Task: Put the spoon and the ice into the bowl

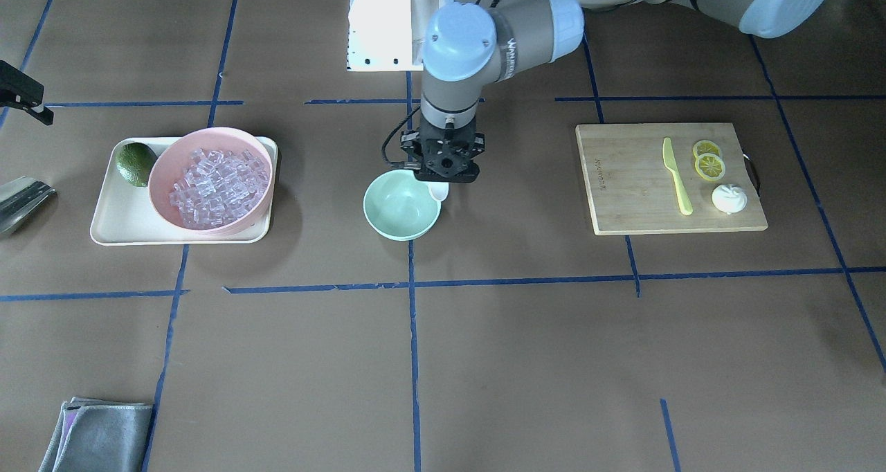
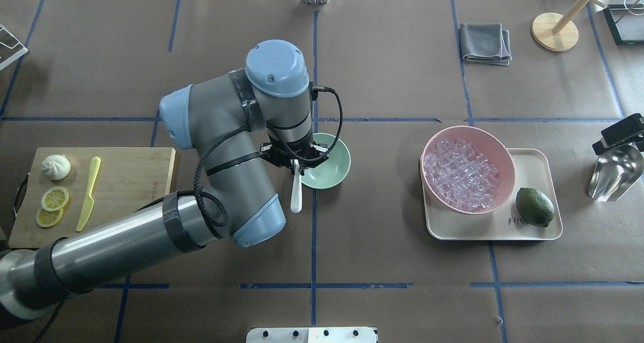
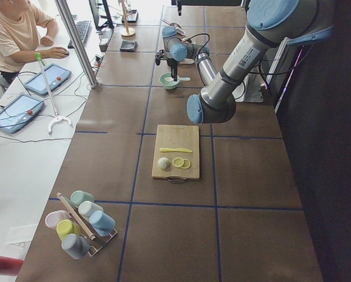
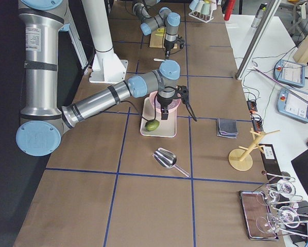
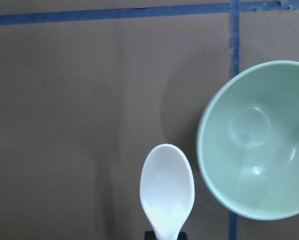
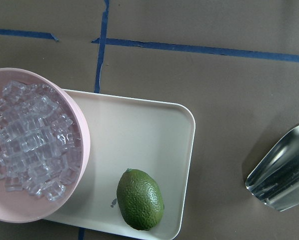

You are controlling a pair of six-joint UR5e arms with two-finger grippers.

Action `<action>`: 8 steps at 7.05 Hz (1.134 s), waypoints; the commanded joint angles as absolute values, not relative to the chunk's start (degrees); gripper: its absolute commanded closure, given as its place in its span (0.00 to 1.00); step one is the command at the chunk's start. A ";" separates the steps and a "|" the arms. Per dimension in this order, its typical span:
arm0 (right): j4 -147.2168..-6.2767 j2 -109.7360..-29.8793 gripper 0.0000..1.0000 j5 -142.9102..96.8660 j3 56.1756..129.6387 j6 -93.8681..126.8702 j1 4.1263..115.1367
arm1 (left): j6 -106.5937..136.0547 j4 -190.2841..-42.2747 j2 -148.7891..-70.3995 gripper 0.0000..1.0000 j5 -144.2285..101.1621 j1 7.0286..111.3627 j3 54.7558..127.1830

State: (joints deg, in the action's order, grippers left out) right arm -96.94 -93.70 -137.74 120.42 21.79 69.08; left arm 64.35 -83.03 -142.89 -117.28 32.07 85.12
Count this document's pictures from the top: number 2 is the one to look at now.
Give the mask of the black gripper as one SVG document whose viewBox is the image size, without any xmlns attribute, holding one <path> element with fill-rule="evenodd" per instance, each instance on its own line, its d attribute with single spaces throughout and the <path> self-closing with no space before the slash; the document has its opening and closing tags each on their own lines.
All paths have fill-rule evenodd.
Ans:
<svg viewBox="0 0 644 343">
<path fill-rule="evenodd" d="M 316 168 L 329 159 L 331 146 L 317 144 L 313 137 L 306 137 L 299 141 L 287 143 L 270 138 L 269 143 L 260 146 L 260 157 L 278 168 L 286 167 L 294 175 L 304 174 L 308 168 Z"/>
</svg>

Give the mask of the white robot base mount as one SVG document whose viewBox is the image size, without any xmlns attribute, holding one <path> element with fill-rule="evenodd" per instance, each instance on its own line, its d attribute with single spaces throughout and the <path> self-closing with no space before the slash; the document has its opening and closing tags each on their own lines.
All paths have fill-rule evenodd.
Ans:
<svg viewBox="0 0 644 343">
<path fill-rule="evenodd" d="M 367 326 L 256 327 L 246 342 L 378 342 L 378 331 Z"/>
</svg>

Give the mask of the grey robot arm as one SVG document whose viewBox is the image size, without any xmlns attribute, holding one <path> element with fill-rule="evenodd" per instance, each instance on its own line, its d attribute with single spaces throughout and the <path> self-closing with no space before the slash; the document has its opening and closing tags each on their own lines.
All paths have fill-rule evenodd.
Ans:
<svg viewBox="0 0 644 343">
<path fill-rule="evenodd" d="M 243 68 L 162 98 L 171 139 L 195 149 L 191 190 L 36 251 L 2 258 L 2 329 L 54 312 L 67 299 L 183 253 L 231 237 L 248 247 L 274 237 L 286 219 L 265 162 L 295 175 L 328 159 L 335 144 L 313 139 L 313 85 L 303 52 L 267 40 Z"/>
</svg>

